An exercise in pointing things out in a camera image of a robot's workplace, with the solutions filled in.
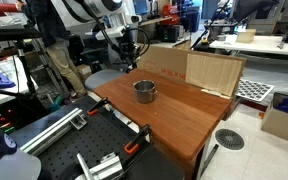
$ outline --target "metal pot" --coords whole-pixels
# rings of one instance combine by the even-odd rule
[[[155,100],[156,89],[153,81],[142,80],[133,84],[137,101],[140,103],[149,103]]]

